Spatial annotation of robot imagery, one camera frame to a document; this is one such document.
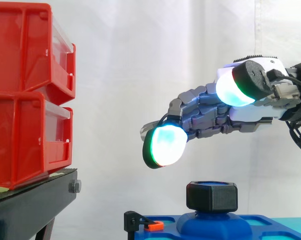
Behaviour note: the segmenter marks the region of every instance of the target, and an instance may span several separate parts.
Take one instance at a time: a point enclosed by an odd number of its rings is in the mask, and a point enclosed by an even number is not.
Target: white backdrop
[[[124,240],[123,214],[183,214],[186,185],[228,181],[239,214],[301,217],[301,151],[283,122],[267,131],[193,140],[158,170],[140,128],[179,93],[252,54],[301,62],[301,0],[47,0],[77,47],[73,165],[82,192],[52,240]]]

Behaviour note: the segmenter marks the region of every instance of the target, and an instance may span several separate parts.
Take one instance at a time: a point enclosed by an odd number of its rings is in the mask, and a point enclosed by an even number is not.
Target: black hexagonal knob
[[[238,209],[235,183],[192,181],[186,187],[186,205],[202,213],[229,213]]]

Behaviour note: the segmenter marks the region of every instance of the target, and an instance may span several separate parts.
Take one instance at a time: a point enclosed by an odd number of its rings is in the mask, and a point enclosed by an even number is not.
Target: robotic hand
[[[301,148],[301,63],[285,68],[276,57],[238,59],[217,70],[216,83],[181,93],[161,120],[140,130],[143,159],[152,169],[164,167],[182,156],[189,140],[252,133],[273,119],[286,122]]]

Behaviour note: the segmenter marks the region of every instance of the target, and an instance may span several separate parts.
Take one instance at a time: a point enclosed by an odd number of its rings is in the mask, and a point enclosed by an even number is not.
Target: black cap
[[[264,68],[255,61],[247,60],[234,67],[232,76],[241,92],[256,101],[273,93]]]
[[[186,187],[186,205],[202,213],[229,213],[238,209],[235,183],[192,181]]]

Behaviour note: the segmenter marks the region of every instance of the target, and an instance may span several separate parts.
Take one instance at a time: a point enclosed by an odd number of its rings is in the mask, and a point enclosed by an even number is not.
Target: blue plastic base
[[[148,218],[164,222],[164,230],[147,232],[141,227],[135,240],[301,240],[301,218],[195,212]]]

